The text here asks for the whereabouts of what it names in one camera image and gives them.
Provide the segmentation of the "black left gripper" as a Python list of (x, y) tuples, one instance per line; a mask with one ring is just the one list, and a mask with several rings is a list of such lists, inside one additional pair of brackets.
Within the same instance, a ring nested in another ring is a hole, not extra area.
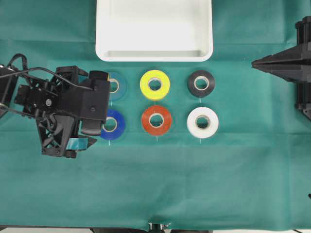
[(20, 71), (26, 84), (17, 89), (14, 103), (22, 116), (33, 118), (43, 155), (76, 158), (97, 142), (97, 77), (77, 66), (57, 67), (51, 80)]

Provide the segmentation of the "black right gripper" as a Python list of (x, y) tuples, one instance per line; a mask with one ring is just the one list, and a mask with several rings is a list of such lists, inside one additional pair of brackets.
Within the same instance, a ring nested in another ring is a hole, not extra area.
[(252, 68), (296, 83), (295, 108), (311, 116), (311, 17), (295, 24), (297, 46), (252, 62)]

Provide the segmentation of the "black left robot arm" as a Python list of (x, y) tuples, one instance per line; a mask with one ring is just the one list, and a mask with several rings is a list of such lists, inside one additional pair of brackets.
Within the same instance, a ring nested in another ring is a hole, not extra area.
[(0, 67), (0, 115), (7, 112), (33, 118), (43, 155), (75, 158), (96, 139), (80, 135), (81, 119), (59, 110), (61, 97), (88, 73), (77, 66), (58, 67), (51, 80), (22, 73), (14, 66)]

